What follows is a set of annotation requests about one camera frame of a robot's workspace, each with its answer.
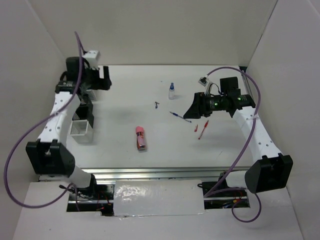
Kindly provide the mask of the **clear spray bottle blue cap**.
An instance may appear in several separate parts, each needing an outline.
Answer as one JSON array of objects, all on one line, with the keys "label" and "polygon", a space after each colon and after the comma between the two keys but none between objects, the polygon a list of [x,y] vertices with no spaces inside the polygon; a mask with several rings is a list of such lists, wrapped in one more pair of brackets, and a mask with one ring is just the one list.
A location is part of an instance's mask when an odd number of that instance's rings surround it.
[{"label": "clear spray bottle blue cap", "polygon": [[175,86],[174,86],[174,83],[172,82],[169,86],[168,99],[173,100],[174,98],[175,98]]}]

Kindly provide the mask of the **pink capped marker tube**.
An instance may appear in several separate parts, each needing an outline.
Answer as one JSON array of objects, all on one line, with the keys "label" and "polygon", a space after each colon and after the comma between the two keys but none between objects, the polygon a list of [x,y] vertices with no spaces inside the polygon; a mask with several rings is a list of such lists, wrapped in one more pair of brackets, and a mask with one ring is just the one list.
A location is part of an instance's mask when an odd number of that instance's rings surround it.
[{"label": "pink capped marker tube", "polygon": [[135,134],[136,134],[136,146],[137,150],[142,152],[147,150],[147,144],[145,139],[145,130],[141,126],[137,126],[135,128]]}]

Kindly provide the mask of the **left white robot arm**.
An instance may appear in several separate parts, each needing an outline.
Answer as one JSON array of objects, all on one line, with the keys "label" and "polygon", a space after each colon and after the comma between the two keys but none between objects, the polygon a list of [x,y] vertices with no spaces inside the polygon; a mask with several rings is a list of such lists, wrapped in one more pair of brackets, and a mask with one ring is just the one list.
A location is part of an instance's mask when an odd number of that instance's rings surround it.
[{"label": "left white robot arm", "polygon": [[74,183],[86,199],[97,197],[99,187],[93,174],[76,165],[75,157],[67,148],[67,136],[78,143],[88,143],[93,137],[94,115],[92,91],[108,91],[112,85],[108,66],[100,77],[98,61],[100,53],[90,50],[82,57],[68,57],[66,71],[55,86],[55,99],[50,118],[36,141],[25,147],[31,165],[37,175],[64,177]]}]

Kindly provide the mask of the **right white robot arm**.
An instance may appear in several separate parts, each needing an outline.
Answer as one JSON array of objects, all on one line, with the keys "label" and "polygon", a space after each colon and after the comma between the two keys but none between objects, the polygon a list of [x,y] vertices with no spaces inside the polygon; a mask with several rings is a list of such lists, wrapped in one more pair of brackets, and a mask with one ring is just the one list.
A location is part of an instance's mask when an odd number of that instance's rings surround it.
[{"label": "right white robot arm", "polygon": [[236,188],[256,194],[286,187],[293,160],[274,144],[256,113],[258,106],[250,95],[241,93],[238,78],[220,79],[217,95],[211,94],[213,82],[208,77],[202,77],[198,82],[205,91],[194,94],[193,102],[183,117],[200,119],[217,111],[229,113],[246,138],[244,148],[250,150],[253,158],[253,165],[248,170],[223,173],[213,190],[230,196]]}]

